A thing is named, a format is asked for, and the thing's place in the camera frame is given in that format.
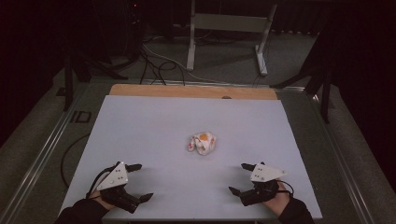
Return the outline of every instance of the crumpled paper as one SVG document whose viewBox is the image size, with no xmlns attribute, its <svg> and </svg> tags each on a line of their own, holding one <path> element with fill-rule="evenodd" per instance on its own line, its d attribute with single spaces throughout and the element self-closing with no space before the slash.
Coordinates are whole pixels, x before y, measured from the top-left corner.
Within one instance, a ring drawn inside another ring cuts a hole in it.
<svg viewBox="0 0 396 224">
<path fill-rule="evenodd" d="M 215 144 L 216 136 L 213 133 L 197 133 L 191 137 L 189 151 L 197 149 L 198 153 L 204 156 L 215 149 Z"/>
</svg>

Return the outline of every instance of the hand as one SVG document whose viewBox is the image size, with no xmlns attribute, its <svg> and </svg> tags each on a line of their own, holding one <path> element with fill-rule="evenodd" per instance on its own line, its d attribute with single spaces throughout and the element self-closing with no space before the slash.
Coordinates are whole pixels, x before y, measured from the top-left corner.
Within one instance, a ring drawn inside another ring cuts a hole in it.
<svg viewBox="0 0 396 224">
<path fill-rule="evenodd" d="M 286 190 L 285 186 L 282 182 L 277 181 L 279 185 L 279 190 Z M 288 205 L 290 201 L 290 196 L 288 193 L 277 193 L 275 198 L 271 199 L 270 201 L 263 202 L 265 206 L 267 206 L 271 211 L 279 217 L 282 214 L 283 210 L 285 209 L 286 205 Z"/>
<path fill-rule="evenodd" d="M 116 207 L 113 204 L 103 201 L 102 197 L 100 196 L 100 191 L 97 189 L 94 190 L 93 193 L 90 195 L 90 199 L 93 199 L 93 200 L 99 202 L 99 204 L 101 204 L 107 210 L 111 210 Z"/>
</svg>

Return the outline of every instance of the black sleeve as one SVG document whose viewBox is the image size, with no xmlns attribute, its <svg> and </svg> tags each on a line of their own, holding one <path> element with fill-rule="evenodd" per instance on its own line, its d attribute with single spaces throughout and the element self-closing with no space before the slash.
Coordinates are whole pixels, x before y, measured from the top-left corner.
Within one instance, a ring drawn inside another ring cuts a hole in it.
<svg viewBox="0 0 396 224">
<path fill-rule="evenodd" d="M 82 199 L 73 207 L 65 208 L 54 224 L 102 224 L 102 217 L 108 212 L 92 199 Z"/>
<path fill-rule="evenodd" d="M 282 224 L 313 224 L 315 223 L 306 208 L 305 203 L 290 197 L 288 205 L 286 205 L 282 214 L 279 216 L 279 221 Z"/>
</svg>

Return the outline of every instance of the white table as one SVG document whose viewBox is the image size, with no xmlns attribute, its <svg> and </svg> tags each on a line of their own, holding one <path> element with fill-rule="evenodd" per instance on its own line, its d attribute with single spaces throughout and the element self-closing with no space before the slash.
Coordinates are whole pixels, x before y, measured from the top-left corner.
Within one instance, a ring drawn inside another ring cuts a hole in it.
<svg viewBox="0 0 396 224">
<path fill-rule="evenodd" d="M 216 149 L 201 156 L 187 150 L 192 134 L 210 131 Z M 79 162 L 63 208 L 83 198 L 93 179 L 117 161 L 141 163 L 125 187 L 132 195 L 153 192 L 134 214 L 121 209 L 106 219 L 123 220 L 260 220 L 275 218 L 261 204 L 243 206 L 229 186 L 252 189 L 251 172 L 241 163 L 258 163 L 288 172 L 282 177 L 295 189 L 314 218 L 321 213 L 278 100 L 180 97 L 106 97 Z"/>
</svg>

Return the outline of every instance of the metal rail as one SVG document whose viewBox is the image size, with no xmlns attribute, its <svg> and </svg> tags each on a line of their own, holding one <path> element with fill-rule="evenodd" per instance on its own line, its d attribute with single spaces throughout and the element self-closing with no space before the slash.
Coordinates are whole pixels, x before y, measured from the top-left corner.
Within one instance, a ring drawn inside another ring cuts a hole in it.
<svg viewBox="0 0 396 224">
<path fill-rule="evenodd" d="M 72 116 L 72 112 L 76 107 L 79 98 L 84 94 L 84 92 L 88 89 L 88 84 L 80 83 L 75 92 L 75 100 L 73 104 L 70 105 L 68 111 L 63 112 L 59 120 L 57 121 L 54 129 L 52 130 L 49 138 L 47 139 L 44 146 L 41 148 L 40 153 L 35 158 L 35 161 L 32 163 L 25 176 L 23 177 L 21 183 L 16 189 L 14 195 L 9 201 L 6 209 L 0 216 L 1 224 L 10 224 L 15 221 L 17 215 L 21 211 L 24 203 L 26 202 L 30 192 L 35 186 L 35 182 L 40 177 L 41 172 L 46 166 L 52 151 L 55 149 L 59 139 L 64 133 L 64 129 L 67 126 L 68 121 Z"/>
<path fill-rule="evenodd" d="M 344 158 L 341 148 L 338 146 L 337 141 L 335 140 L 332 129 L 329 127 L 329 125 L 325 124 L 322 116 L 320 115 L 320 102 L 317 96 L 314 96 L 311 99 L 311 105 L 315 111 L 317 119 L 319 119 L 319 123 L 322 126 L 322 129 L 324 130 L 327 139 L 329 140 L 329 143 L 331 144 L 335 164 L 337 165 L 341 178 L 343 178 L 343 181 L 346 185 L 346 190 L 348 191 L 349 197 L 353 205 L 355 206 L 355 210 L 358 214 L 359 219 L 361 220 L 361 223 L 375 223 L 373 215 L 371 214 L 370 209 L 367 207 L 367 203 L 361 194 L 358 183 L 356 182 L 352 172 L 349 169 L 349 166 L 347 165 L 347 161 Z"/>
</svg>

